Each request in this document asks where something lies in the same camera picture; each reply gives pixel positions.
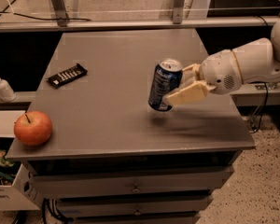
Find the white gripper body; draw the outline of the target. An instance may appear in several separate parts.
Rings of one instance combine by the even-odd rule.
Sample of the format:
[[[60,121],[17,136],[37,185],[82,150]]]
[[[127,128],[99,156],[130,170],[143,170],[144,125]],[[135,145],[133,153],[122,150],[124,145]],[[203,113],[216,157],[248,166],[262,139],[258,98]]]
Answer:
[[[199,68],[200,79],[211,87],[215,94],[237,91],[242,86],[242,77],[234,53],[229,49],[207,57]]]

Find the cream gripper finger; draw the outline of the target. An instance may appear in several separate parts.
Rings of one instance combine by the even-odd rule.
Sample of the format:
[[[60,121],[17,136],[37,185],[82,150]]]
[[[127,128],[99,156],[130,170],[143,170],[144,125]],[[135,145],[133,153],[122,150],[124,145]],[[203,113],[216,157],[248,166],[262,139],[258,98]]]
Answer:
[[[198,81],[200,79],[199,68],[200,66],[196,63],[185,67],[182,70],[182,78],[179,87],[186,88],[187,86],[191,85],[195,81]]]
[[[162,100],[170,106],[183,105],[201,101],[217,87],[205,81],[195,81],[185,88],[177,88],[164,95]]]

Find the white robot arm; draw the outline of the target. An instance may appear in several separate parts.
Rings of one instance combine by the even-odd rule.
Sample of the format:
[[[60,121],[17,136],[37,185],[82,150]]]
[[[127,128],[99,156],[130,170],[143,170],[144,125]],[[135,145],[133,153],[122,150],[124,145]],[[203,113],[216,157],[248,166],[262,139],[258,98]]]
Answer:
[[[178,88],[164,95],[170,105],[198,102],[208,94],[226,94],[253,82],[280,82],[280,19],[270,38],[261,38],[235,49],[224,49],[200,64],[183,69]]]

